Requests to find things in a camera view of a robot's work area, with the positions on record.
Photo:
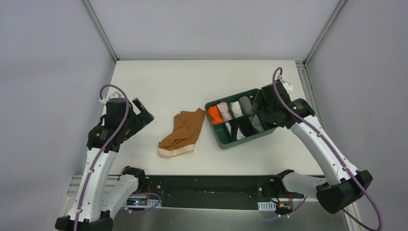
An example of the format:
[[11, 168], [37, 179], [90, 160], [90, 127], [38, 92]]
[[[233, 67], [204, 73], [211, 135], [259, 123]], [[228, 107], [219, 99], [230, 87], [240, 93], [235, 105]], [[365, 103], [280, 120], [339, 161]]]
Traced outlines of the green divided plastic tray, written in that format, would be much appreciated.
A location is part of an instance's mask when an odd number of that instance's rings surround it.
[[[253, 102], [255, 96], [259, 91], [260, 89], [251, 89], [221, 99], [210, 101], [205, 104], [205, 110], [208, 110], [210, 107], [216, 106], [219, 103], [227, 103], [227, 106], [230, 106], [231, 103], [238, 101], [239, 98], [243, 96], [247, 96], [250, 99], [250, 102]], [[263, 130], [259, 131], [257, 128], [253, 126], [251, 122], [251, 119], [253, 117], [251, 115], [244, 114], [242, 116], [235, 117], [233, 113], [230, 114], [232, 116], [232, 120], [224, 121], [219, 124], [214, 124], [211, 121], [210, 114], [208, 112], [206, 113], [207, 119], [209, 121], [209, 124], [211, 125], [216, 141], [221, 149], [228, 149], [243, 144], [245, 142], [249, 142], [260, 137], [269, 135], [277, 128], [277, 126], [269, 122], [264, 122], [263, 120], [260, 120], [260, 125]], [[238, 127], [241, 133], [243, 134], [244, 138], [240, 140], [236, 137], [234, 138], [232, 136], [232, 131], [228, 130], [228, 126], [226, 125], [227, 123], [229, 123], [230, 126], [232, 127]]]

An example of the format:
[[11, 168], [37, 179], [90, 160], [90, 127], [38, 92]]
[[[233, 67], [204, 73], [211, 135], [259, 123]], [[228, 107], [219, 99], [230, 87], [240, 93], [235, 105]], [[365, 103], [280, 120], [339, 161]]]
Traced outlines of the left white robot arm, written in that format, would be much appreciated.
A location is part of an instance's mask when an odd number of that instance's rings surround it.
[[120, 145], [154, 120], [138, 98], [126, 103], [112, 98], [106, 113], [89, 132], [86, 168], [67, 215], [57, 218], [58, 231], [110, 231], [119, 209], [132, 194], [146, 191], [144, 170], [126, 167], [116, 185], [104, 195], [110, 169]]

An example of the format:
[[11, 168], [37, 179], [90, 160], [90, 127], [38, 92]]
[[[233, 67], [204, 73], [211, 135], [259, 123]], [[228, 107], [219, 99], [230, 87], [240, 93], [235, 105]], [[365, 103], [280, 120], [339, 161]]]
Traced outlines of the brown underwear beige waistband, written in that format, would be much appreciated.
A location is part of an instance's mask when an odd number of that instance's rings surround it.
[[201, 134], [206, 112], [201, 108], [196, 111], [181, 111], [174, 116], [174, 129], [158, 143], [158, 154], [172, 158], [191, 154]]

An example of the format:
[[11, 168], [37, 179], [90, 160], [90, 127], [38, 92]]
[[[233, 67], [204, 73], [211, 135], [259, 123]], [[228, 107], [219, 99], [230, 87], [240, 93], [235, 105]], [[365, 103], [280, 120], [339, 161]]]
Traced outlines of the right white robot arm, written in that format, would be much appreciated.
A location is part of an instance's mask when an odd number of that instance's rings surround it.
[[373, 181], [369, 171], [358, 170], [334, 145], [306, 100], [290, 99], [282, 82], [259, 89], [253, 98], [252, 112], [268, 125], [290, 130], [324, 175], [317, 178], [287, 169], [274, 177], [273, 191], [277, 196], [299, 193], [312, 197], [327, 212], [335, 214], [361, 198]]

